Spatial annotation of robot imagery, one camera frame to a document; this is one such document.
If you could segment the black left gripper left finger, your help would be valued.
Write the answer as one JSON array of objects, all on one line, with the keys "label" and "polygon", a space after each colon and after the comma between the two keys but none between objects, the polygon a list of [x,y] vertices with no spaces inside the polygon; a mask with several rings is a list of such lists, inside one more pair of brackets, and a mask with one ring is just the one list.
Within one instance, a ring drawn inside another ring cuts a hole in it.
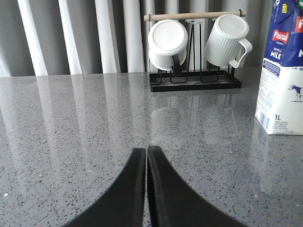
[{"label": "black left gripper left finger", "polygon": [[144,148],[134,148],[114,183],[67,227],[141,227],[145,194]]}]

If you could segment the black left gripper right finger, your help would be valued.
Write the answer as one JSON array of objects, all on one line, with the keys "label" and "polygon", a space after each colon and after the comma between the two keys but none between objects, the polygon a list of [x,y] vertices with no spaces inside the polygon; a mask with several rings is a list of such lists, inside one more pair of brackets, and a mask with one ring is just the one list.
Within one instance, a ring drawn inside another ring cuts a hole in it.
[{"label": "black left gripper right finger", "polygon": [[161,147],[147,149],[147,192],[153,227],[242,227],[198,195],[177,174]]}]

